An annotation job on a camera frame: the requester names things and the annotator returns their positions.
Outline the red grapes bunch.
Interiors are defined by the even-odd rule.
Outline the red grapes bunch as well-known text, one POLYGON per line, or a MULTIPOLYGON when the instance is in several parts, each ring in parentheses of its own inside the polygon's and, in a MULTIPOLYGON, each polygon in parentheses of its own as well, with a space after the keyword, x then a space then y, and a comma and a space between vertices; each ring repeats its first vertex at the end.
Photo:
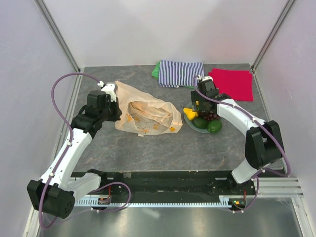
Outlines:
POLYGON ((213 120, 220 120, 221 117, 217 115, 216 113, 210 112, 204 116, 204 119, 207 121, 213 121, 213 120))

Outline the dark green avocado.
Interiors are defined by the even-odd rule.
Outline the dark green avocado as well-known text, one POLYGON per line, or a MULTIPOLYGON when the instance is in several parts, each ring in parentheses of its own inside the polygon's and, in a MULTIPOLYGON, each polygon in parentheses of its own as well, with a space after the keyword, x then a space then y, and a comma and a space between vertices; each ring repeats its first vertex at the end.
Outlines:
POLYGON ((209 121, 205 120, 204 118, 194 118, 192 120, 192 124, 194 127, 198 128, 198 129, 207 129, 209 121))

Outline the green lime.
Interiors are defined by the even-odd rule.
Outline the green lime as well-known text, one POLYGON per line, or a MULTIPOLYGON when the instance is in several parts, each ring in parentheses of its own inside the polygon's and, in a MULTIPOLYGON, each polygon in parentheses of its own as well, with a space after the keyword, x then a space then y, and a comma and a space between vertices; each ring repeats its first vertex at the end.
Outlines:
POLYGON ((207 125, 207 131, 209 133, 215 134, 221 131, 222 129, 222 122, 220 120, 212 120, 207 125))

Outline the beige plastic bag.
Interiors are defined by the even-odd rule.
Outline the beige plastic bag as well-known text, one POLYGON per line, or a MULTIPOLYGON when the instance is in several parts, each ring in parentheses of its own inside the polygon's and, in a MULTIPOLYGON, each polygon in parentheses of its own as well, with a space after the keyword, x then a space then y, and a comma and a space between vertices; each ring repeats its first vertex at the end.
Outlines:
POLYGON ((115 128, 144 135, 177 133, 181 129, 181 113, 171 102, 165 102, 149 93, 116 81, 118 106, 122 112, 115 128))

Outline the dark mangosteen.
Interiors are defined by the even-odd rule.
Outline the dark mangosteen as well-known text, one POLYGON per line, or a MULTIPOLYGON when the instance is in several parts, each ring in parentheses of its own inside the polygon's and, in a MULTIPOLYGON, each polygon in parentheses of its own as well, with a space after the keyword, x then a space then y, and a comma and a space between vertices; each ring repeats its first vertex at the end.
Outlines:
POLYGON ((211 116, 211 111, 198 111, 198 116, 208 120, 211 116))

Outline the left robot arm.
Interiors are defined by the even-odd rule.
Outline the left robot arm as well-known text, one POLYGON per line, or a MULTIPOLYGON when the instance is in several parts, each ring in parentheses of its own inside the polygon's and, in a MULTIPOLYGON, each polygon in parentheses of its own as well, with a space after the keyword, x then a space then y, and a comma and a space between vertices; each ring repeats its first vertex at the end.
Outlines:
POLYGON ((118 121, 119 109, 116 86, 109 83, 101 90, 93 90, 71 122, 71 129, 53 163, 38 181, 27 185, 33 208, 46 214, 65 219, 77 200, 95 191, 104 194, 108 190, 106 174, 91 169, 81 178, 70 181, 71 174, 83 151, 91 143, 105 121, 118 121))

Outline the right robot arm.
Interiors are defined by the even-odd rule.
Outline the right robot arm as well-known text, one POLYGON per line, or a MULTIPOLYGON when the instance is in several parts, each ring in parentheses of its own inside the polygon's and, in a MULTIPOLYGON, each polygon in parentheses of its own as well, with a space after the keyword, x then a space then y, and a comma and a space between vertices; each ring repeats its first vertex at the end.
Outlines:
POLYGON ((226 182, 227 191, 238 194, 244 183, 279 159, 285 159, 285 151, 279 124, 265 121, 246 111, 226 93, 220 94, 212 79, 194 79, 195 90, 191 92, 193 109, 209 108, 221 118, 230 122, 245 136, 245 158, 231 172, 226 182))

